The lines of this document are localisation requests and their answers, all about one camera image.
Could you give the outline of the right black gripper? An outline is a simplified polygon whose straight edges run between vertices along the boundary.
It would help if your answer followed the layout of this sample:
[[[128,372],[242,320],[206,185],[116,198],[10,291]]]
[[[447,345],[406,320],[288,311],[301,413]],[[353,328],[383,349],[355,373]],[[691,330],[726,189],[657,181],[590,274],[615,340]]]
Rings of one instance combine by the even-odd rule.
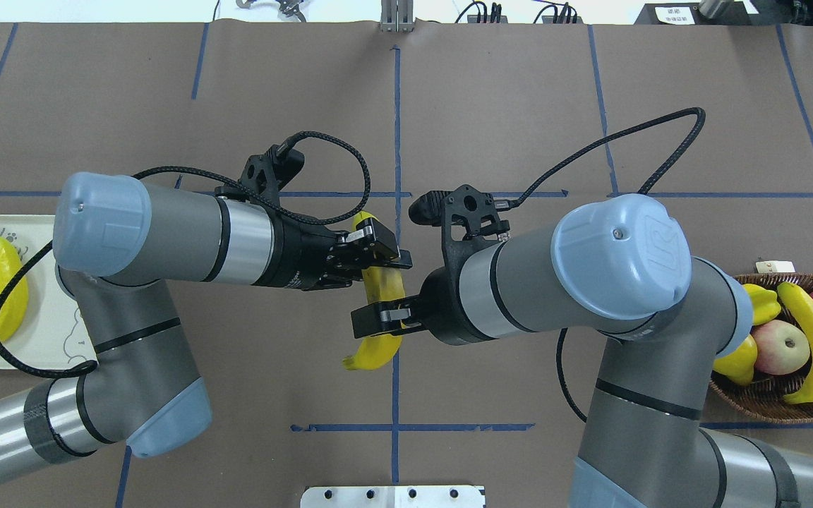
[[[444,344],[469,345],[492,338],[473,325],[459,296],[460,270],[440,267],[426,277],[419,294],[393,301],[368,303],[351,311],[353,338],[402,337],[415,324]]]

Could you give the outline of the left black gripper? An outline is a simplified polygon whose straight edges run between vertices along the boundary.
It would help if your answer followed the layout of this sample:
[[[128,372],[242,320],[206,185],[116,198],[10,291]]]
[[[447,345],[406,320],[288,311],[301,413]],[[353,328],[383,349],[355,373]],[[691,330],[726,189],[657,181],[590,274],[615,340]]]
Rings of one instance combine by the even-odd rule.
[[[410,252],[400,252],[396,236],[378,219],[357,216],[355,231],[294,221],[268,212],[272,232],[267,266],[253,286],[300,291],[342,289],[362,281],[368,267],[410,270]]]

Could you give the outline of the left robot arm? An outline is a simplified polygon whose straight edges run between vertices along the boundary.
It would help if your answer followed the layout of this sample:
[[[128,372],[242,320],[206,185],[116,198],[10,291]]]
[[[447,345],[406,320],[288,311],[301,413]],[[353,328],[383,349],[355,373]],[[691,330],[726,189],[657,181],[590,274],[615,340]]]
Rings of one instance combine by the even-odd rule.
[[[0,483],[71,463],[116,442],[141,459],[182,447],[212,425],[212,402],[167,282],[313,291],[407,269],[389,229],[360,219],[331,229],[284,209],[273,170],[224,179],[207,195],[141,177],[68,178],[54,221],[56,279],[77,304],[93,360],[0,399]]]

